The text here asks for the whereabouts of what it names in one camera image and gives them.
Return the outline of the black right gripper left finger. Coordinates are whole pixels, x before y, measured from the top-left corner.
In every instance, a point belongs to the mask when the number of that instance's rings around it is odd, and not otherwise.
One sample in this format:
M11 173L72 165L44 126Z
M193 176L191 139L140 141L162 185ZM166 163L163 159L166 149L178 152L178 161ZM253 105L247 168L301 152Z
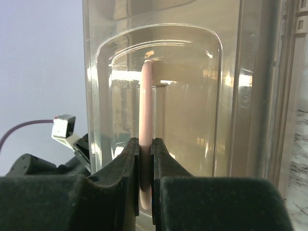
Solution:
M133 231L139 214L139 146L132 138L95 174L0 179L3 231Z

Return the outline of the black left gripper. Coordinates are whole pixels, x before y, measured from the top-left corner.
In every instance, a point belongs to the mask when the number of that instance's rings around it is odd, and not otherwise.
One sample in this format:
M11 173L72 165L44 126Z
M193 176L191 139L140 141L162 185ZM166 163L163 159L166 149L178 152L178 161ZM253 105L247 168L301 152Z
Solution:
M77 167L73 168L87 171L87 174L91 173L88 134L85 134L82 137L79 137L76 134L72 134L68 137L57 136L56 140L64 146L73 150L75 158L77 160Z

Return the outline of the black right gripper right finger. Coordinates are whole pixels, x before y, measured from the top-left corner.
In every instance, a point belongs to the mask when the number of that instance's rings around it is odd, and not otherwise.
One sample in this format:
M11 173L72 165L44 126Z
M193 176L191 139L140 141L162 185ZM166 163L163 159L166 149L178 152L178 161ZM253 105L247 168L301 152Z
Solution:
M158 231L291 231L275 186L261 178L195 177L153 140L152 217Z

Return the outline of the translucent brown tool box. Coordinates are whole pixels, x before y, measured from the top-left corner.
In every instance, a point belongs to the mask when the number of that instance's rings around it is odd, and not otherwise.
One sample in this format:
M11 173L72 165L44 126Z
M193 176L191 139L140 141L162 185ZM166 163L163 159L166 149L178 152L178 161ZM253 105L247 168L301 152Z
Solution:
M307 1L85 0L82 6L91 175L138 139L134 231L156 231L156 138L195 177L268 180L286 209Z

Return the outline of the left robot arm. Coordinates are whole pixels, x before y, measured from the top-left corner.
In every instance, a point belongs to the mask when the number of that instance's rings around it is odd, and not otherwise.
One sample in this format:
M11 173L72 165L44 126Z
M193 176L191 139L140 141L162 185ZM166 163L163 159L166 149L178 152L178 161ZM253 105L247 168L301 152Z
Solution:
M7 177L29 175L90 175L90 155L88 135L73 144L74 157L65 164L56 166L31 154L20 156L12 165Z

